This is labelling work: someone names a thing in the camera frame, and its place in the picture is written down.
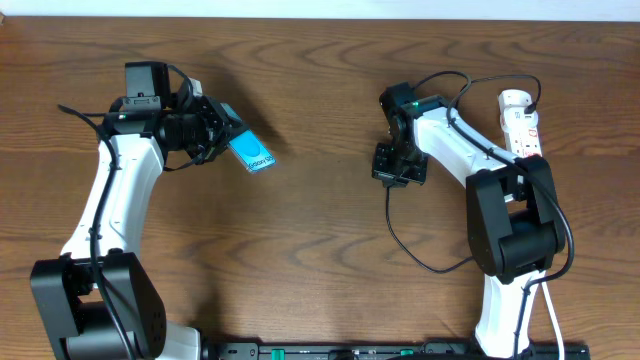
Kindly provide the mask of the blue screen smartphone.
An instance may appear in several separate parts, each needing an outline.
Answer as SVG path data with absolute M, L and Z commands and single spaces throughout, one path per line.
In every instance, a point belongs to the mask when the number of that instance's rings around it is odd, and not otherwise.
M 276 164 L 275 157 L 250 130 L 230 138 L 228 147 L 249 173 L 257 173 Z

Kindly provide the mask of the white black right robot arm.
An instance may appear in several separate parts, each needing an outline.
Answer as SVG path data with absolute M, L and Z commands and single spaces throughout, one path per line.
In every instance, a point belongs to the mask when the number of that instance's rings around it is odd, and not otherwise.
M 391 141 L 377 145 L 372 176 L 386 190 L 424 184 L 439 162 L 464 188 L 471 261 L 484 274 L 481 315 L 465 352 L 492 359 L 533 359 L 528 337 L 535 294 L 564 276 L 575 240 L 539 139 L 539 95 L 506 89 L 497 99 L 505 144 L 459 114 L 459 100 L 420 98 L 407 82 L 386 88 L 379 104 Z

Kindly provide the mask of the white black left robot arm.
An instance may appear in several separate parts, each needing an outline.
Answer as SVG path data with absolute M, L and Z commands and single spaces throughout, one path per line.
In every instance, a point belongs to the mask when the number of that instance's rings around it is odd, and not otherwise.
M 207 359 L 201 333 L 171 323 L 140 259 L 153 188 L 170 153 L 192 166 L 225 151 L 260 147 L 227 104 L 174 65 L 131 62 L 126 93 L 104 114 L 84 114 L 99 140 L 99 165 L 81 219 L 59 256 L 39 260 L 31 291 L 58 359 Z

